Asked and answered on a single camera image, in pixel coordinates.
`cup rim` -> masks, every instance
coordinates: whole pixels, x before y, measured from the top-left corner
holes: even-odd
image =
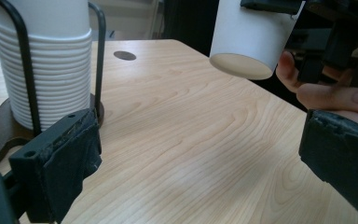
[[[16,91],[16,92],[22,92],[25,95],[27,95],[27,90],[25,87],[25,83],[19,82],[15,79],[13,79],[12,77],[8,77],[6,76],[7,82],[10,85],[10,88],[12,88],[12,90]],[[81,90],[83,89],[90,89],[87,88],[90,85],[90,81],[89,78],[81,83],[73,83],[70,86],[62,86],[62,87],[57,87],[57,88],[52,88],[51,86],[48,87],[40,87],[40,86],[35,86],[36,88],[36,95],[46,95],[46,96],[54,96],[54,95],[67,95],[69,93],[73,93],[73,92],[77,92],[79,93]]]
[[[14,62],[12,59],[10,59],[9,57],[6,56],[2,56],[2,58],[5,60],[4,63],[11,63],[12,68],[16,68],[18,70],[22,70],[22,63],[19,62]],[[33,69],[34,71],[38,70],[38,71],[49,71],[50,74],[51,73],[58,73],[61,74],[62,71],[67,71],[67,70],[71,70],[71,69],[75,69],[78,68],[80,66],[82,66],[82,68],[87,66],[87,63],[90,60],[83,60],[83,61],[79,61],[79,62],[75,62],[75,63],[71,63],[71,64],[65,64],[65,63],[61,63],[60,65],[58,64],[53,64],[53,63],[47,63],[47,64],[42,64],[42,63],[33,63]]]
[[[2,57],[4,57],[6,60],[11,61],[13,63],[16,64],[20,64],[22,63],[22,59],[21,59],[21,55],[11,51],[10,49],[3,49],[0,47],[0,51],[1,51],[1,55]],[[90,55],[86,52],[86,53],[82,53],[82,54],[74,54],[74,57],[65,57],[65,58],[57,58],[57,57],[41,57],[41,56],[31,56],[31,60],[33,63],[33,66],[36,64],[37,66],[39,66],[39,64],[44,64],[46,66],[48,66],[49,64],[52,65],[58,65],[58,64],[73,64],[76,63],[78,64],[79,62],[85,62],[90,60]]]
[[[82,106],[85,104],[87,97],[85,95],[82,95],[79,97],[76,101],[76,103],[73,103],[71,105],[62,103],[61,105],[42,105],[38,104],[38,110],[39,114],[42,116],[45,116],[46,114],[50,114],[51,112],[59,111],[58,113],[62,113],[67,110],[72,110],[72,108]],[[29,105],[28,104],[22,104],[20,99],[12,98],[14,102],[16,102],[16,106],[21,111],[22,114],[25,114],[26,111],[29,111]]]
[[[84,107],[84,105],[88,105],[90,102],[89,101],[86,101],[86,97],[84,97],[84,102],[82,102],[83,104],[79,104],[79,105],[73,105],[73,106],[70,106],[70,107],[66,107],[64,109],[60,109],[60,110],[56,110],[56,111],[59,111],[57,113],[51,113],[51,111],[49,110],[40,110],[39,114],[40,114],[40,117],[41,119],[54,119],[54,118],[57,118],[61,115],[65,116],[65,114],[70,114],[71,112],[70,111],[76,111],[78,109],[81,109],[82,107]],[[31,113],[29,112],[29,109],[24,109],[24,108],[16,108],[17,109],[17,112],[20,112],[21,113],[21,116],[24,117],[24,118],[27,118],[27,119],[31,119]]]
[[[14,91],[16,91],[15,94],[17,94],[17,95],[19,95],[19,96],[21,96],[21,97],[23,97],[23,98],[28,98],[26,92],[24,92],[24,91],[19,91],[19,90],[14,90]],[[43,96],[43,95],[41,96],[40,94],[38,95],[38,94],[36,93],[36,98],[39,98],[40,100],[49,99],[49,100],[51,100],[51,101],[56,101],[56,100],[62,100],[63,97],[73,98],[73,97],[76,97],[77,95],[78,95],[78,92],[76,92],[76,91],[71,92],[71,93],[68,93],[68,94],[65,94],[65,95],[60,94],[60,95],[52,95],[52,96]]]
[[[6,64],[2,64],[2,66],[4,66],[6,69],[9,69],[9,71],[13,75],[23,76],[23,74],[24,74],[22,70],[13,69],[13,68],[7,66]],[[34,74],[34,78],[38,79],[38,80],[49,80],[49,81],[57,80],[57,78],[60,78],[61,80],[66,80],[67,78],[75,77],[75,76],[78,76],[78,74],[84,74],[84,73],[91,74],[90,64],[88,66],[86,66],[84,69],[82,69],[80,71],[73,72],[73,73],[59,73],[59,74],[54,74],[54,75]]]
[[[17,48],[20,51],[19,40],[17,37],[8,36],[3,33],[0,33],[0,42],[4,42],[7,45],[12,45],[14,48]],[[30,41],[30,48],[33,50],[76,50],[83,49],[91,45],[91,36],[84,41],[75,42],[75,43],[38,43]]]
[[[20,58],[20,47],[17,45],[11,45],[0,39],[0,50],[4,52],[11,52],[13,56]],[[89,42],[85,48],[79,49],[30,49],[32,57],[46,57],[46,58],[72,58],[79,54],[88,54],[92,52],[91,42]]]
[[[1,66],[5,66],[6,68],[10,69],[10,70],[15,70],[16,72],[21,72],[23,73],[23,68],[22,68],[22,63],[21,65],[18,65],[17,63],[13,63],[11,60],[8,60],[5,57],[2,57],[4,59],[4,61],[1,61]],[[89,61],[86,62],[80,62],[80,63],[76,63],[75,66],[69,67],[69,68],[61,68],[61,69],[55,69],[55,70],[51,70],[46,66],[40,67],[40,66],[35,66],[35,64],[33,64],[33,69],[34,69],[34,75],[61,75],[61,74],[69,74],[69,73],[76,73],[79,71],[82,71],[83,69],[87,68],[89,66]]]
[[[25,83],[25,77],[23,75],[14,74],[10,71],[7,71],[5,68],[5,75],[9,77],[10,79],[17,81],[17,82],[24,82]],[[71,82],[78,82],[82,81],[85,78],[89,77],[89,72],[85,71],[84,73],[78,73],[77,76],[71,79],[50,79],[50,80],[40,80],[38,77],[34,78],[34,83],[36,86],[53,86],[53,87],[67,87],[65,82],[71,81]]]
[[[17,36],[17,32],[14,29],[5,26],[2,23],[0,23],[0,30],[3,33],[7,33],[8,35]],[[41,41],[41,42],[48,42],[48,43],[54,43],[54,42],[77,42],[77,41],[82,41],[83,39],[87,39],[90,36],[91,36],[91,28],[89,28],[88,31],[85,34],[73,35],[73,36],[68,36],[68,37],[49,37],[49,36],[28,34],[28,38],[30,39],[30,42],[39,42],[39,41]]]

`table surface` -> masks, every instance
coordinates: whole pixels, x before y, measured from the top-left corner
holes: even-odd
[[[106,42],[102,102],[103,164],[64,223],[358,223],[298,156],[306,114],[180,42]]]

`hand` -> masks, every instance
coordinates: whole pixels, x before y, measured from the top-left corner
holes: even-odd
[[[323,73],[337,83],[328,85],[299,82],[298,70],[289,52],[282,54],[276,68],[278,79],[296,94],[298,101],[307,109],[328,110],[358,122],[358,88],[349,87],[352,70],[339,72],[325,67]]]

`paper cup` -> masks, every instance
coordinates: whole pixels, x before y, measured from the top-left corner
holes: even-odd
[[[6,27],[5,24],[0,23],[0,36],[6,38],[8,41],[18,44],[17,31],[14,27]],[[91,37],[91,29],[80,35],[74,35],[70,37],[52,37],[52,36],[37,36],[28,34],[30,44],[32,45],[42,45],[45,44],[58,44],[58,47],[61,48],[62,44],[68,44],[69,46],[78,46],[81,45],[84,41],[87,41]]]
[[[271,77],[296,16],[247,9],[240,3],[220,0],[210,62],[234,76]]]
[[[46,58],[51,60],[54,58],[56,61],[65,59],[73,59],[74,57],[81,57],[88,55],[91,51],[91,38],[85,39],[83,42],[72,45],[70,43],[55,43],[55,44],[30,44],[31,55],[33,58]],[[20,47],[18,41],[11,42],[4,37],[0,36],[0,48],[6,52],[15,53],[12,55],[16,59],[21,59]]]
[[[1,66],[7,67],[12,72],[22,73],[22,65],[18,63],[13,63],[6,56],[0,56]],[[68,68],[63,69],[52,69],[50,68],[51,64],[33,64],[34,66],[34,74],[35,75],[45,75],[45,76],[57,76],[64,74],[76,73],[79,71],[83,71],[89,65],[90,60],[84,60],[82,63],[70,63]]]
[[[21,88],[25,87],[25,78],[19,77],[16,75],[11,74],[9,71],[4,70],[4,73],[7,77],[7,80],[10,81],[11,84],[14,84]],[[36,79],[34,81],[36,90],[38,92],[40,91],[68,91],[72,90],[74,88],[77,88],[78,86],[85,85],[88,82],[88,74],[80,74],[76,78],[73,79],[67,79],[67,80],[51,80],[51,81],[45,81],[45,80],[38,80]]]
[[[81,37],[81,39],[72,39],[72,41],[33,41],[30,40],[30,48],[34,50],[79,50],[86,48],[91,41],[91,30],[86,34],[86,36]],[[7,45],[12,46],[11,48],[16,51],[20,51],[19,39],[16,35],[6,35],[0,31],[0,42],[6,43]]]
[[[0,58],[3,59],[3,63],[9,63],[11,67],[22,71],[22,60],[15,52],[7,49],[0,48]],[[87,65],[90,61],[90,50],[85,50],[83,54],[76,55],[68,58],[54,58],[54,57],[32,57],[33,68],[48,70],[49,72],[56,71],[58,74],[62,74],[63,70],[81,68]]]

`white paper cup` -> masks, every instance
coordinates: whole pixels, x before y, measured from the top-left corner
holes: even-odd
[[[31,55],[33,57],[43,58],[55,58],[57,61],[63,58],[74,58],[84,54],[88,54],[91,51],[91,36],[85,39],[83,42],[78,42],[74,45],[70,43],[55,43],[55,44],[30,44]],[[16,53],[15,57],[20,59],[20,47],[18,42],[10,41],[0,36],[0,48],[6,51]]]
[[[296,16],[251,10],[240,3],[241,0],[220,0],[210,62],[234,76],[271,77]]]
[[[76,100],[76,104],[55,102],[55,105],[39,105],[42,131],[45,131],[49,126],[65,115],[90,107],[90,92],[85,92],[85,94],[80,95],[81,97]],[[11,109],[16,121],[28,129],[33,129],[31,113],[28,105],[25,104],[27,102],[27,99],[26,101],[23,101],[16,98],[10,98]]]
[[[19,77],[16,75],[11,74],[10,72],[4,70],[4,73],[7,77],[7,81],[10,82],[10,84],[13,84],[15,86],[18,86],[20,88],[26,88],[25,87],[25,78]],[[84,74],[82,76],[77,76],[77,78],[73,79],[67,79],[67,80],[59,80],[59,81],[45,81],[45,80],[38,80],[36,79],[34,81],[37,93],[43,92],[43,91],[65,91],[72,90],[74,88],[77,88],[81,85],[86,85],[88,82],[89,77],[87,74]]]
[[[0,41],[0,50],[4,52],[11,53],[10,57],[13,57],[13,60],[22,62],[21,55],[15,48],[15,46],[10,46],[5,42]],[[31,49],[32,58],[36,58],[39,62],[42,60],[42,63],[51,61],[52,59],[56,60],[72,60],[74,57],[88,57],[91,53],[91,42],[88,43],[88,46],[83,49],[68,49],[68,50],[39,50]]]
[[[89,62],[90,53],[91,50],[85,50],[85,52],[80,55],[67,58],[35,56],[32,57],[33,68],[49,71],[59,70],[57,72],[60,72],[61,70],[78,68],[79,66],[83,66]],[[13,68],[22,70],[22,60],[18,53],[2,48],[0,46],[0,58],[4,59],[5,62],[9,62]]]
[[[6,56],[0,56],[1,59],[1,66],[7,67],[12,72],[22,73],[22,65],[12,62]],[[81,63],[70,63],[68,68],[60,68],[60,69],[53,69],[53,65],[51,64],[33,64],[34,67],[34,74],[35,75],[46,75],[46,76],[56,76],[56,75],[63,75],[63,74],[71,74],[76,73],[79,71],[84,70],[88,66],[90,60],[84,60]]]
[[[7,0],[22,16],[28,34],[41,38],[67,38],[90,28],[87,0]],[[0,24],[14,30],[11,18],[0,7]]]
[[[6,69],[7,71],[9,71],[10,75],[15,76],[17,80],[24,79],[24,74],[22,71],[11,69],[10,67],[7,67],[5,64],[2,64],[1,66],[2,69]],[[59,73],[56,75],[34,75],[34,80],[46,81],[45,84],[47,84],[47,82],[49,83],[55,82],[54,85],[61,85],[62,83],[65,83],[67,80],[87,77],[89,76],[89,74],[90,74],[90,64],[88,64],[88,66],[86,66],[83,70],[74,73],[68,73],[68,74]]]
[[[19,40],[16,36],[5,35],[0,32],[0,42],[5,43],[11,50],[20,52]],[[74,40],[74,42],[36,42],[30,41],[31,50],[40,51],[69,51],[75,53],[77,50],[87,48],[91,42],[91,31],[87,33],[86,38],[82,38],[81,41]]]
[[[6,81],[10,85],[9,88],[16,92],[16,95],[11,95],[12,97],[16,97],[18,95],[26,96],[27,90],[24,85],[24,82],[18,81],[17,79],[11,77],[10,75],[6,75]],[[89,78],[83,77],[77,81],[71,81],[67,85],[51,86],[49,84],[48,86],[46,86],[46,85],[39,84],[36,85],[35,88],[36,88],[37,96],[60,96],[60,95],[67,96],[69,94],[76,93],[76,92],[80,94],[85,89],[87,89],[88,93],[90,93],[89,84],[90,84]]]
[[[28,98],[26,95],[26,92],[16,92],[16,90],[13,90],[13,88],[10,89],[11,92],[15,92],[15,94],[19,97],[22,97],[21,101],[25,102],[26,104],[24,104],[25,106],[28,106]],[[76,100],[77,97],[81,98],[79,92],[73,92],[73,93],[68,93],[67,95],[58,95],[58,96],[36,96],[38,102],[41,105],[56,105],[57,103],[60,102],[68,102],[68,101],[72,101],[72,100]]]

